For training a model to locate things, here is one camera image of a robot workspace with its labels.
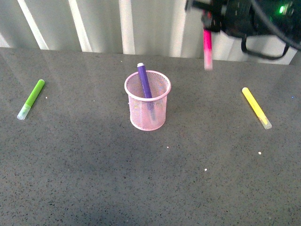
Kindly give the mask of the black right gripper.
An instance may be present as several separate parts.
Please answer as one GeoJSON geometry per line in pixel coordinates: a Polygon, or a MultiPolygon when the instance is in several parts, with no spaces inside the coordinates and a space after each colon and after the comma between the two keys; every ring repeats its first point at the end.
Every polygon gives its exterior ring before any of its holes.
{"type": "MultiPolygon", "coordinates": [[[[294,0],[258,0],[257,4],[279,31],[288,38],[295,37],[294,0]]],[[[250,0],[211,0],[209,3],[188,0],[185,11],[191,9],[203,12],[203,27],[211,32],[223,31],[236,38],[273,34],[250,0]]]]}

